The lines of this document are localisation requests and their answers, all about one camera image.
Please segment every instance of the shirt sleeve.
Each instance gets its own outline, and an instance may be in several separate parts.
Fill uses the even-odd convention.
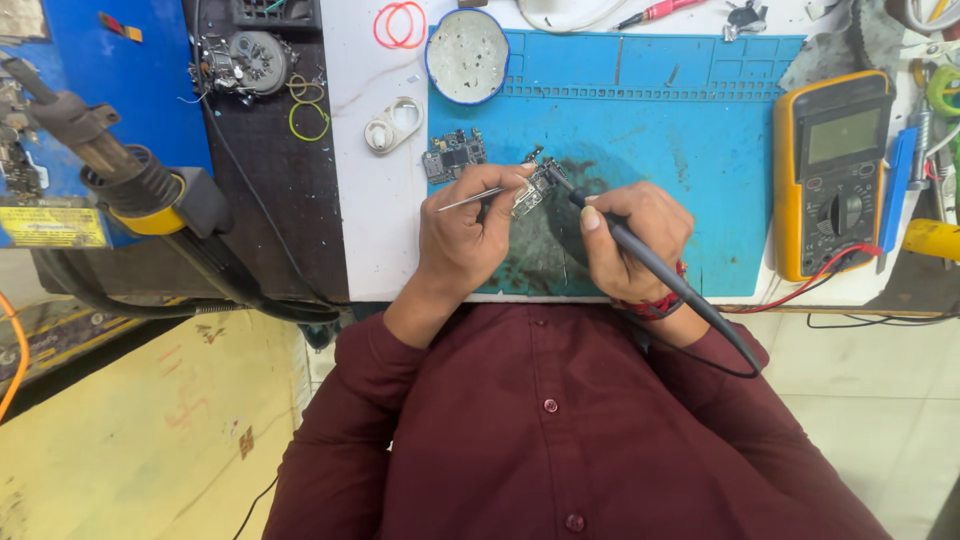
[[[396,419],[427,351],[396,339],[382,313],[337,337],[336,365],[283,454],[263,538],[373,538]]]
[[[731,325],[766,367],[770,357],[763,346],[742,325]],[[726,368],[750,372],[750,364],[716,329],[685,350]],[[740,452],[781,493],[833,522],[845,538],[889,538],[762,376],[740,379],[684,353],[655,348],[647,361],[701,424]]]

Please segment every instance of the hand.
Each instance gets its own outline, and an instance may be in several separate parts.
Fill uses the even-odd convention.
[[[423,348],[433,341],[454,309],[483,284],[510,248],[514,198],[535,165],[470,165],[460,180],[420,205],[420,265],[383,315],[397,339]],[[479,201],[437,212],[491,187],[507,190],[493,197],[481,216]]]
[[[600,290],[630,304],[655,302],[670,289],[619,248],[607,220],[612,212],[627,218],[627,226],[670,267],[677,264],[693,233],[693,216],[660,187],[638,182],[596,197],[588,197],[580,214],[580,229],[589,258],[590,277]]]
[[[460,180],[427,197],[420,205],[420,266],[433,286],[459,304],[483,284],[510,248],[510,222],[516,192],[535,165],[470,165]],[[436,212],[492,187],[507,190],[493,197],[485,215],[479,201]]]

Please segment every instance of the tile floor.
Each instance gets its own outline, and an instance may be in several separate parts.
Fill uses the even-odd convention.
[[[812,330],[803,314],[730,318],[770,352],[765,377],[851,490],[897,540],[925,539],[960,476],[960,321]],[[308,352],[313,392],[333,351]]]

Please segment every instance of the multimeter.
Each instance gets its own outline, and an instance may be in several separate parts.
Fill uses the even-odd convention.
[[[797,88],[777,100],[774,250],[785,280],[807,281],[841,250],[876,244],[892,105],[887,76],[876,70]],[[872,258],[854,252],[844,271]]]

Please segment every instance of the white cable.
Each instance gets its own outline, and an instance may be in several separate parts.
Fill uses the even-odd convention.
[[[930,149],[926,151],[926,155],[924,155],[924,158],[929,160],[934,154],[937,153],[938,150],[940,150],[944,146],[947,146],[947,143],[952,141],[953,138],[957,136],[957,134],[960,134],[960,122],[957,122],[957,125],[954,126],[952,130],[950,130],[950,133],[947,136],[945,136],[943,140],[931,146]]]
[[[537,30],[543,30],[544,32],[550,32],[552,34],[566,34],[567,32],[584,30],[585,28],[593,26],[594,24],[609,17],[613,14],[613,12],[619,10],[620,7],[626,3],[627,0],[616,0],[616,2],[614,2],[608,10],[583,23],[578,23],[572,26],[549,26],[546,23],[537,21],[529,12],[527,12],[527,0],[516,0],[516,6],[520,9],[520,14],[523,15],[523,18],[526,19],[530,26],[536,28]]]
[[[921,0],[904,0],[904,14],[907,19],[907,26],[912,30],[923,34],[930,34],[945,30],[957,22],[960,22],[960,2],[953,2],[940,14],[940,16],[930,22],[923,23],[917,16],[916,11],[920,11]]]

